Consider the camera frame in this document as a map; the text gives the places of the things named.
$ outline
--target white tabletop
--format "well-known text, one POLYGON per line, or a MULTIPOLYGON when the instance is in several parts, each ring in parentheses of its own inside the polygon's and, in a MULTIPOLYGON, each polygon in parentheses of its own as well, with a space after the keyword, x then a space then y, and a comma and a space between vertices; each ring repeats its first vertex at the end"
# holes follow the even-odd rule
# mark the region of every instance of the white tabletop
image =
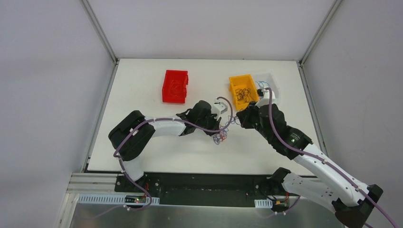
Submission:
MULTIPOLYGON (((269 71, 281 90, 279 109, 288 125, 302 130, 317 144, 304 88, 296 62, 197 59, 121 59, 89 161, 90 171, 120 171, 112 156, 109 132, 133 110, 163 117, 184 112, 199 100, 213 103, 218 96, 232 100, 229 77, 259 70, 269 71), (187 70, 189 84, 185 104, 162 103, 167 69, 187 70)), ((227 122, 223 116, 221 124, 227 122)), ((216 145, 196 130, 186 136, 152 138, 140 155, 142 169, 152 172, 272 174, 278 167, 299 175, 313 175, 301 165, 278 154, 253 129, 232 124, 228 138, 216 145)))

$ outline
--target yellow bin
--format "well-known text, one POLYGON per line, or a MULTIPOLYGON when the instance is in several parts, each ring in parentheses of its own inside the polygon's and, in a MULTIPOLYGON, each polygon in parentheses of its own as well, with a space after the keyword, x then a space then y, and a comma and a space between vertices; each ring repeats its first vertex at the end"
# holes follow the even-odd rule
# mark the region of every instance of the yellow bin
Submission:
POLYGON ((230 92, 236 110, 245 109, 250 101, 258 101, 259 96, 251 75, 230 77, 230 92))

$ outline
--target white wall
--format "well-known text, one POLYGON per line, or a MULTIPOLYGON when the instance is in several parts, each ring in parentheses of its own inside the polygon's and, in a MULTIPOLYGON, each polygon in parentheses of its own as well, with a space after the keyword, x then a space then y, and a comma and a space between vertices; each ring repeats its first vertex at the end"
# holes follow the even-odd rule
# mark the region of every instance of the white wall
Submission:
POLYGON ((90 0, 118 57, 300 59, 334 0, 90 0))
POLYGON ((0 1, 0 227, 55 225, 112 67, 78 0, 0 1))
MULTIPOLYGON (((403 226, 403 1, 345 0, 305 65, 332 159, 403 226)), ((374 210, 369 224, 392 227, 374 210)))

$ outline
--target metal sheet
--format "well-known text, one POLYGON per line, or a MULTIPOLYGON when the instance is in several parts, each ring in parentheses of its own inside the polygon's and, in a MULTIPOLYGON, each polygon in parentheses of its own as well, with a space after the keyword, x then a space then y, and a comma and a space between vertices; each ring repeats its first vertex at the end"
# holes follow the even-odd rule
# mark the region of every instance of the metal sheet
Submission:
POLYGON ((286 216, 269 209, 152 206, 138 212, 123 207, 95 219, 113 205, 77 204, 71 228, 342 228, 335 216, 306 199, 286 216))

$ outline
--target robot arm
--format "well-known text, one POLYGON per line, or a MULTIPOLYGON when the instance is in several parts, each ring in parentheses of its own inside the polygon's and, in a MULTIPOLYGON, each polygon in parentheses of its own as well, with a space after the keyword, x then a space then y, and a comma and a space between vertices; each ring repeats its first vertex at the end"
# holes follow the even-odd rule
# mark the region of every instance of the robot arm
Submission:
POLYGON ((273 104, 273 124, 280 137, 291 147, 308 152, 314 157, 298 153, 283 145, 270 124, 268 92, 265 89, 260 90, 259 94, 263 98, 257 103, 250 102, 245 110, 237 113, 241 127, 257 130, 278 153, 310 170, 321 182, 307 180, 284 168, 279 168, 269 181, 276 183, 289 193, 303 196, 322 205, 335 213, 337 219, 349 228, 363 227, 374 205, 342 174, 353 180, 375 202, 382 195, 382 189, 377 185, 368 186, 341 169, 324 155, 308 136, 299 129, 288 126, 284 114, 273 104), (336 172, 327 163, 338 168, 342 174, 336 172))
MULTIPOLYGON (((288 126, 284 114, 275 104, 271 109, 273 121, 271 122, 268 92, 267 89, 260 89, 258 94, 262 98, 258 102, 250 102, 245 110, 237 113, 241 127, 258 131, 278 153, 301 164, 322 182, 304 179, 284 168, 279 168, 269 181, 289 193, 306 197, 322 205, 333 212, 347 227, 361 228, 374 208, 373 203, 361 193, 367 194, 374 202, 377 202, 383 193, 382 189, 377 185, 366 185, 337 166, 302 131, 288 126), (279 140, 273 131, 272 124, 289 148, 279 140), (352 180, 358 188, 345 177, 352 180)), ((164 121, 155 121, 156 118, 146 117, 140 111, 133 111, 110 132, 109 139, 115 149, 123 144, 119 149, 119 157, 125 172, 133 181, 136 181, 144 174, 139 155, 151 138, 164 135, 187 135, 194 132, 196 129, 194 125, 202 127, 207 135, 213 135, 215 132, 212 131, 219 129, 220 114, 225 111, 227 106, 218 100, 213 106, 205 101, 199 101, 193 109, 171 117, 158 118, 164 121), (133 129, 137 128, 138 131, 133 132, 131 136, 133 129)))
POLYGON ((192 123, 204 128, 207 135, 213 135, 211 131, 218 130, 220 126, 220 115, 228 110, 225 103, 215 100, 213 106, 206 101, 199 101, 192 109, 169 117, 167 121, 153 121, 156 118, 144 116, 140 111, 131 112, 122 120, 110 133, 109 140, 116 149, 138 125, 142 124, 138 131, 133 132, 119 150, 120 158, 126 172, 133 180, 138 180, 144 175, 141 168, 141 157, 139 155, 151 138, 165 135, 184 136, 194 132, 196 127, 188 124, 192 123))

